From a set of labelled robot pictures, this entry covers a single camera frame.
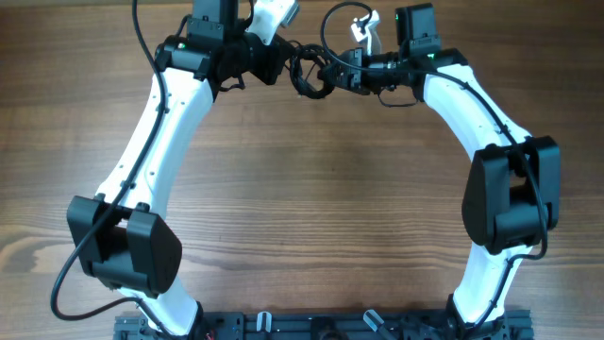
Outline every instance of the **wire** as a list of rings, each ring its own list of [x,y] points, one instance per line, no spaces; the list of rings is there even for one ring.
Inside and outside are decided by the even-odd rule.
[[[384,103],[383,100],[381,100],[381,93],[384,92],[384,89],[382,89],[378,94],[377,94],[377,99],[379,99],[379,103],[383,106],[385,106],[386,108],[410,108],[413,105],[419,103],[419,100],[415,99],[414,103],[406,103],[406,104],[388,104],[388,103]]]
[[[227,88],[221,86],[220,88],[218,88],[218,91],[220,91],[220,92],[229,92],[229,91],[231,91],[233,89],[245,90],[245,83],[243,82],[242,75],[238,75],[238,76],[236,76],[236,78],[239,81],[237,84],[233,84],[233,85],[231,85],[231,86],[229,86]]]
[[[298,94],[305,95],[310,99],[322,99],[331,94],[335,87],[326,81],[323,81],[323,88],[321,88],[321,90],[316,90],[309,83],[310,73],[315,66],[319,67],[318,74],[320,75],[321,72],[329,65],[329,58],[328,55],[326,55],[323,46],[316,43],[302,45],[302,43],[295,40],[288,41],[288,43],[294,43],[297,45],[297,47],[294,48],[292,56],[290,57],[290,67],[288,68],[286,66],[286,68],[288,68],[290,71],[290,80],[292,81],[294,88],[298,91]],[[306,77],[302,77],[302,60],[310,60],[313,62],[313,65]]]
[[[484,312],[484,314],[480,317],[480,319],[476,323],[476,325],[474,327],[472,327],[463,337],[464,339],[468,339],[473,333],[475,333],[484,324],[484,322],[489,317],[489,315],[491,314],[493,309],[496,307],[496,304],[499,301],[499,299],[501,298],[501,294],[503,293],[503,288],[505,287],[506,281],[508,280],[508,276],[512,272],[514,262],[517,260],[520,260],[520,259],[533,260],[533,261],[541,260],[544,258],[545,254],[547,253],[547,222],[545,219],[545,210],[544,210],[543,200],[542,200],[539,188],[537,187],[537,180],[532,172],[532,169],[530,168],[530,165],[527,161],[527,158],[526,158],[524,152],[522,152],[522,150],[520,149],[520,146],[515,141],[515,139],[512,137],[512,134],[510,133],[508,127],[505,124],[503,124],[503,122],[501,121],[499,116],[493,110],[491,105],[482,97],[482,95],[480,95],[479,92],[477,92],[475,89],[473,89],[467,82],[464,82],[454,76],[450,76],[450,75],[440,73],[440,72],[435,72],[435,71],[428,71],[428,70],[416,70],[416,69],[402,69],[401,70],[401,69],[398,69],[398,70],[394,71],[394,70],[388,70],[388,69],[370,69],[370,68],[366,68],[366,67],[360,67],[360,66],[352,65],[348,62],[345,62],[345,61],[339,59],[334,53],[332,53],[331,50],[329,49],[329,47],[327,46],[327,40],[325,38],[325,29],[326,29],[327,21],[329,20],[329,17],[331,16],[331,14],[333,14],[336,10],[341,9],[346,6],[359,7],[362,9],[366,9],[367,12],[369,12],[369,16],[368,16],[367,20],[362,23],[361,29],[364,29],[367,22],[369,22],[369,20],[371,19],[371,14],[373,12],[369,6],[367,6],[363,3],[359,3],[359,2],[342,2],[341,4],[334,6],[327,12],[325,17],[323,18],[323,22],[321,23],[320,36],[321,36],[321,43],[323,45],[324,51],[326,54],[328,54],[331,57],[332,60],[340,63],[341,65],[347,66],[351,69],[364,71],[364,72],[389,73],[389,74],[392,74],[393,76],[396,76],[397,72],[402,72],[403,74],[409,74],[409,75],[432,75],[432,76],[436,76],[436,77],[442,77],[444,79],[447,79],[449,81],[452,81],[452,82],[460,85],[464,90],[466,90],[470,94],[472,94],[480,102],[480,104],[489,112],[489,114],[493,117],[493,120],[495,121],[495,123],[497,124],[499,129],[501,130],[501,133],[503,133],[506,136],[506,138],[510,141],[512,149],[514,150],[514,152],[517,153],[517,155],[520,159],[520,162],[522,163],[522,167],[527,175],[528,183],[530,184],[530,189],[533,193],[533,196],[535,199],[535,204],[537,205],[537,211],[539,213],[539,222],[541,224],[541,229],[542,229],[541,230],[541,236],[542,236],[541,249],[540,249],[539,253],[536,255],[516,254],[507,260],[506,269],[504,270],[503,276],[501,277],[501,280],[500,280],[499,284],[497,285],[497,288],[495,290],[495,296],[490,301],[489,307]]]
[[[180,21],[180,26],[178,27],[178,31],[175,34],[177,37],[180,37],[180,34],[182,34],[182,30],[185,28],[185,25],[191,18],[192,18],[191,14],[187,14],[184,17],[182,17],[182,20]]]
[[[235,29],[235,35],[242,35],[254,22],[254,0],[249,0],[249,17],[237,26]]]
[[[155,140],[155,137],[158,134],[159,127],[161,125],[161,120],[163,118],[163,114],[165,113],[166,89],[165,89],[165,84],[163,82],[163,76],[162,76],[161,72],[159,71],[158,65],[153,60],[153,57],[151,56],[151,53],[149,52],[149,49],[147,48],[146,43],[144,42],[143,34],[141,33],[141,28],[139,27],[137,6],[138,6],[138,0],[132,0],[132,22],[134,24],[134,30],[136,32],[137,38],[139,39],[139,43],[141,44],[141,48],[143,49],[143,52],[144,52],[145,56],[147,57],[147,60],[149,61],[151,68],[153,69],[153,73],[155,74],[155,77],[158,80],[158,84],[159,84],[158,116],[151,129],[151,132],[149,133],[149,137],[147,138],[146,142],[144,143],[143,149],[141,150],[139,157],[134,162],[134,165],[132,166],[132,170],[130,170],[130,173],[128,174],[126,180],[124,181],[124,183],[122,185],[122,189],[120,189],[120,192],[118,193],[118,195],[109,204],[109,207],[101,214],[101,216],[96,220],[96,222],[94,222],[91,229],[86,233],[86,235],[82,238],[80,243],[75,247],[74,251],[69,256],[69,258],[67,259],[67,261],[65,262],[63,267],[61,268],[59,275],[57,276],[57,280],[55,281],[55,285],[53,287],[52,293],[50,295],[50,309],[53,312],[53,314],[61,320],[78,321],[78,320],[83,320],[83,319],[101,314],[101,313],[105,312],[106,310],[113,308],[117,305],[120,305],[122,303],[135,302],[141,306],[141,308],[146,313],[146,315],[156,325],[158,325],[158,327],[161,329],[162,332],[165,333],[166,336],[173,338],[173,336],[158,321],[158,319],[151,312],[151,310],[143,303],[143,301],[140,298],[137,298],[137,297],[119,298],[111,303],[106,304],[105,306],[99,307],[99,308],[97,308],[91,312],[87,312],[85,314],[69,315],[69,314],[62,313],[59,310],[59,290],[60,290],[61,285],[63,284],[63,281],[65,280],[65,277],[67,276],[67,272],[72,267],[72,265],[76,261],[79,254],[82,252],[82,249],[91,241],[91,239],[96,235],[96,233],[99,230],[101,230],[103,227],[105,227],[105,224],[111,217],[111,214],[117,207],[118,203],[126,195],[126,192],[130,188],[130,185],[132,184],[134,178],[137,176],[139,169],[140,169],[141,165],[143,164],[144,158],[146,157],[146,155],[149,151],[149,148],[151,147],[151,144],[153,143],[153,141]]]

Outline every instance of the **black metal base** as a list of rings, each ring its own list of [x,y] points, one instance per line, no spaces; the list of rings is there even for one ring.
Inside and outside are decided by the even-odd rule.
[[[206,336],[193,340],[384,340],[363,321],[363,314],[275,314],[270,324],[264,320],[257,331],[258,315],[242,313],[205,313]],[[384,327],[398,340],[449,340],[458,335],[447,333],[445,310],[382,314]],[[480,340],[533,339],[530,311],[506,312],[501,327]],[[147,326],[144,315],[115,319],[113,340],[161,339],[161,334]]]

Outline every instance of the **black plastic cover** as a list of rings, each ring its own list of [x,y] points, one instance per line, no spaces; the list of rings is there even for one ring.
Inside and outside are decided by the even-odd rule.
[[[202,50],[211,51],[223,44],[227,29],[220,23],[191,18],[187,22],[187,39]]]
[[[548,136],[529,138],[519,146],[536,177],[551,230],[558,223],[560,149]],[[526,176],[511,146],[491,144],[475,153],[461,216],[472,241],[491,254],[519,245],[535,246],[543,236],[529,183],[511,188],[510,175]]]
[[[221,24],[226,30],[237,23],[238,0],[193,0],[193,18]]]
[[[436,30],[432,4],[397,8],[395,13],[396,38],[402,60],[441,49],[441,36]]]
[[[344,51],[338,58],[351,65],[361,67],[362,48],[359,47]],[[345,67],[338,62],[333,62],[323,69],[321,78],[335,87],[345,89],[352,93],[363,95],[369,94],[369,90],[361,86],[361,71]]]
[[[67,223],[76,245],[108,205],[74,197]],[[116,227],[122,219],[128,220],[125,229]],[[118,207],[82,249],[79,260],[86,275],[98,278],[110,289],[127,287],[156,297],[174,282],[181,257],[182,244],[159,215]]]

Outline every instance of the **wood grain surface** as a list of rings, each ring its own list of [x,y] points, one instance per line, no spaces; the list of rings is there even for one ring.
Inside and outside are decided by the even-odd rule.
[[[369,2],[385,50],[396,48],[394,8],[410,3]],[[532,310],[538,339],[604,338],[601,2],[434,3],[444,47],[462,51],[515,122],[561,147],[560,223],[547,257],[522,264],[508,308]],[[280,33],[318,43],[333,4],[304,2]],[[142,6],[149,45],[189,10]],[[353,46],[353,14],[330,21],[333,49]],[[0,339],[108,339],[113,318],[133,310],[66,323],[48,298],[74,248],[66,208],[118,161],[151,75],[128,6],[0,9]],[[338,90],[312,101],[286,76],[271,88],[244,78],[197,131],[168,208],[193,297],[247,313],[444,307],[470,249],[470,162],[438,114]],[[77,264],[60,305],[85,312],[117,297]]]

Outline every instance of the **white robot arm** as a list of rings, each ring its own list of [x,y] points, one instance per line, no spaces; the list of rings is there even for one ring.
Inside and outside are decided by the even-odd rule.
[[[440,51],[440,37],[432,27],[431,5],[396,11],[401,50],[383,55],[379,54],[375,31],[378,14],[365,5],[354,5],[366,7],[376,17],[372,19],[372,14],[368,14],[351,26],[353,36],[364,48],[335,57],[325,40],[323,47],[295,47],[276,34],[277,27],[287,26],[298,12],[294,0],[258,0],[250,18],[243,22],[247,22],[243,28],[241,22],[233,19],[233,15],[237,16],[236,2],[222,2],[217,10],[210,3],[215,4],[211,0],[197,0],[194,12],[209,15],[187,19],[187,37],[171,36],[158,48],[156,63],[162,79],[154,76],[146,108],[126,151],[98,188],[94,200],[75,197],[70,206],[68,222],[80,248],[83,235],[92,229],[98,214],[110,209],[109,204],[116,201],[125,178],[142,153],[158,116],[162,96],[159,82],[163,81],[165,113],[157,135],[129,189],[117,202],[115,216],[109,219],[103,236],[93,237],[88,245],[82,246],[84,250],[78,256],[85,273],[144,307],[155,336],[213,340],[212,332],[218,329],[210,325],[213,321],[204,316],[201,304],[186,293],[176,275],[181,244],[163,222],[168,198],[195,130],[210,111],[216,95],[230,90],[221,87],[222,81],[237,77],[240,80],[237,87],[244,88],[241,73],[249,71],[271,85],[285,60],[289,60],[295,88],[313,99],[325,97],[336,87],[357,94],[379,94],[397,85],[410,86],[418,100],[426,102],[443,117],[473,162],[462,211],[473,243],[461,284],[449,298],[445,313],[448,316],[445,321],[438,321],[438,325],[436,321],[410,324],[404,317],[406,321],[400,321],[398,326],[399,337],[405,340],[465,339],[502,332],[511,334],[502,326],[512,325],[507,321],[504,300],[517,270],[513,261],[528,256],[532,246],[541,240],[545,243],[546,234],[541,227],[546,224],[551,229],[558,219],[558,148],[550,139],[532,139],[506,116],[478,85],[472,69],[457,50]],[[324,20],[322,38],[330,13]],[[312,60],[320,66],[320,77],[326,84],[324,89],[316,91],[301,80],[300,60]],[[526,156],[523,154],[519,161],[516,151]],[[547,175],[548,165],[557,165],[558,169]],[[520,188],[522,190],[510,190],[512,171],[530,175],[529,178],[533,171],[537,173],[539,183],[535,185],[544,192],[544,207],[531,204],[526,190],[528,184]],[[552,188],[543,190],[547,184]],[[538,190],[535,194],[541,198]],[[128,219],[126,229],[115,227],[121,219]],[[292,316],[287,320],[297,322],[300,317],[307,316]],[[339,317],[333,316],[332,321],[340,320]],[[313,320],[313,316],[308,316],[308,320]],[[312,332],[316,331],[312,330],[313,322],[295,324],[298,326],[282,324],[282,327],[286,330],[291,326],[298,330],[295,332],[313,337]],[[397,338],[384,328],[390,321],[384,321],[373,310],[365,313],[364,322],[376,332],[377,338]],[[253,327],[256,332],[247,335],[252,340],[258,334],[270,333],[276,325],[268,313],[245,320],[244,325],[248,323],[258,325]],[[428,327],[427,331],[414,333],[413,330],[422,330],[422,327]],[[233,330],[239,329],[237,318]],[[129,331],[123,332],[129,339]],[[280,336],[287,340],[295,337],[288,334],[284,332]]]

